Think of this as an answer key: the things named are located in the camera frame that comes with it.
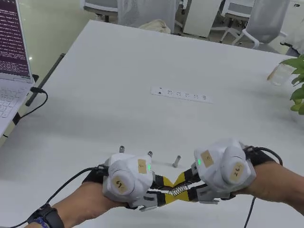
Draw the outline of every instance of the forearm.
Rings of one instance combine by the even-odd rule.
[[[249,194],[259,199],[288,204],[304,215],[304,177],[269,162],[255,167],[256,179],[235,194]]]
[[[103,196],[103,187],[99,183],[86,182],[64,200],[55,204],[65,228],[71,228],[89,219],[95,219],[111,208],[124,207]],[[31,223],[27,228],[41,228],[38,223]]]
[[[82,216],[80,206],[71,198],[65,198],[53,206],[57,209],[58,215],[61,218],[65,228],[74,227],[86,219]],[[27,228],[41,228],[42,226],[36,222],[30,223]]]

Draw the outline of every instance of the white power strip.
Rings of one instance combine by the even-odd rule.
[[[187,101],[196,101],[213,104],[210,97],[202,94],[191,94],[180,90],[172,90],[163,87],[152,87],[151,94],[158,96],[166,96],[171,98],[178,98]]]

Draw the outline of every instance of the black cable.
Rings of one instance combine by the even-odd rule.
[[[36,111],[37,109],[41,108],[42,106],[44,106],[44,104],[48,101],[48,94],[46,91],[44,91],[43,89],[40,89],[40,88],[36,88],[36,87],[32,87],[31,89],[31,92],[33,93],[39,93],[39,94],[45,94],[46,95],[46,99],[45,101],[39,105],[37,108],[34,108],[32,111],[30,111],[29,113],[26,113],[25,115],[23,115],[22,117],[20,117],[20,119],[26,117],[27,115],[33,113],[34,111]]]
[[[87,169],[84,169],[82,171],[80,171],[79,173],[77,173],[76,175],[74,175],[72,178],[70,178],[68,181],[66,181],[46,202],[46,204],[48,204],[66,185],[68,185],[70,182],[72,182],[74,179],[76,179],[77,177],[79,177],[81,174],[85,173],[85,172],[88,172],[88,171],[92,171],[92,170],[96,170],[98,169],[98,167],[94,167],[94,168],[87,168]],[[21,222],[20,224],[18,225],[15,225],[13,227],[9,227],[9,228],[17,228],[21,225],[23,225],[24,223],[26,223],[27,221],[23,221]]]
[[[15,225],[14,227],[9,227],[9,228],[17,228],[17,227],[20,227],[20,226],[22,226],[24,223],[26,223],[26,221],[24,221],[24,222],[21,222],[20,224],[18,224],[18,225]]]
[[[249,222],[249,219],[250,219],[250,216],[251,216],[251,213],[252,213],[252,209],[253,209],[253,206],[255,204],[255,201],[256,201],[256,197],[254,197],[251,201],[251,205],[250,205],[250,209],[249,209],[249,213],[248,213],[248,216],[247,216],[247,219],[246,219],[246,222],[245,222],[245,225],[244,225],[244,228],[247,227],[248,225],[248,222]]]
[[[268,153],[272,154],[273,156],[275,156],[279,160],[279,164],[283,166],[283,160],[281,159],[281,157],[276,152],[274,152],[274,151],[272,151],[268,148],[264,148],[264,147],[255,147],[253,150],[255,150],[255,151],[265,151],[265,152],[268,152]],[[249,219],[250,219],[250,216],[251,216],[253,206],[255,204],[256,199],[257,198],[254,197],[251,201],[250,209],[249,209],[249,212],[248,212],[248,216],[247,216],[244,228],[246,228],[247,225],[248,225],[248,222],[249,222]]]

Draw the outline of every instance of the green leaf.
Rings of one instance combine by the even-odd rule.
[[[296,84],[297,82],[304,82],[304,74],[300,74],[298,77],[296,77],[294,80],[292,80],[291,84]]]
[[[294,70],[292,73],[292,75],[298,75],[298,74],[304,74],[304,67],[303,68],[297,68],[296,70]]]
[[[291,58],[291,59],[287,59],[287,60],[285,60],[281,63],[285,64],[285,65],[292,66],[296,69],[304,68],[304,59],[302,59],[302,58]]]
[[[290,100],[298,100],[298,99],[304,99],[304,84],[301,88],[295,90],[290,98]]]
[[[296,105],[299,105],[300,103],[302,103],[302,99],[294,100],[294,103],[295,103]]]
[[[298,112],[300,110],[301,106],[302,106],[302,104],[293,105],[293,106],[291,106],[290,110],[294,111],[294,112]]]
[[[304,104],[302,104],[302,106],[300,107],[299,114],[304,115]]]

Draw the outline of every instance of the metal spring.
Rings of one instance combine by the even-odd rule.
[[[175,187],[174,189],[171,189],[168,194],[172,195],[172,196],[177,196],[179,194],[181,194],[184,191],[187,191],[189,188],[187,185],[180,185]]]

